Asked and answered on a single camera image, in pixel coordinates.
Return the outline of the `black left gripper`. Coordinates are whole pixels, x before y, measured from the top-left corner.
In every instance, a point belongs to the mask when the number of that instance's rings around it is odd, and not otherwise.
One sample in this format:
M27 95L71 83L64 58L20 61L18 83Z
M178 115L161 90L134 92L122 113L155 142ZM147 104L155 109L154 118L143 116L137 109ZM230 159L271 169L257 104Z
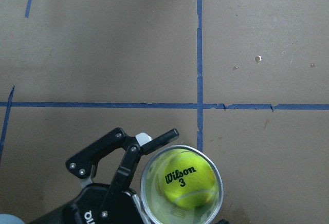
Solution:
M31 223L149 223L140 199L129 188L140 158L174 141L172 129L155 139L128 136L116 128L66 161L66 168L83 185L80 194L68 203ZM99 161L122 148L125 154L110 183L93 183Z

